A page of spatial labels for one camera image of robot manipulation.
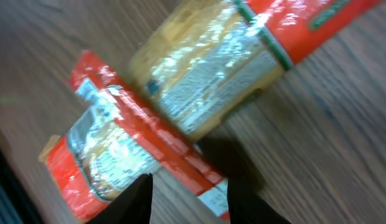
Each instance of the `wood grain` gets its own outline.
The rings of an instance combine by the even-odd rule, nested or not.
[[[122,73],[179,3],[0,1],[0,145],[47,223],[73,222],[37,156],[86,108],[68,83],[80,50]],[[386,2],[206,142],[220,138],[240,142],[266,180],[261,196],[291,222],[386,223]],[[152,223],[219,222],[165,170],[154,184]]]

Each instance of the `red and green package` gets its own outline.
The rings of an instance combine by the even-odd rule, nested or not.
[[[66,135],[52,140],[40,159],[78,219],[98,215],[141,174],[154,172],[157,163],[218,217],[228,218],[223,175],[111,67],[85,51],[71,81],[91,107]]]
[[[235,0],[285,68],[302,61],[379,0]]]

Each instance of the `plastic package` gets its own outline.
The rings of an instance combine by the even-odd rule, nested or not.
[[[44,149],[40,159],[77,218],[98,215],[159,163],[216,215],[227,218],[226,193],[218,190],[226,184],[222,174],[121,82],[112,68],[86,51],[74,68],[72,85],[91,107],[66,135]],[[221,199],[216,205],[214,197]]]
[[[186,0],[125,79],[190,140],[378,0]]]

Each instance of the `food packet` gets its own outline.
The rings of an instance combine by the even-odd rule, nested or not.
[[[40,160],[78,219],[98,215],[141,174],[155,172],[159,164],[218,217],[228,218],[223,175],[111,67],[85,51],[71,80],[76,94],[91,106],[66,135],[50,140]]]
[[[379,0],[186,0],[123,78],[191,141]]]

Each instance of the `snack wrapper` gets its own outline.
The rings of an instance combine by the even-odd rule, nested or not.
[[[186,0],[123,76],[191,141],[379,0]]]
[[[164,122],[94,53],[85,51],[72,73],[77,95],[91,106],[40,159],[80,220],[105,209],[141,174],[159,164],[217,216],[228,214],[227,186],[189,142]]]

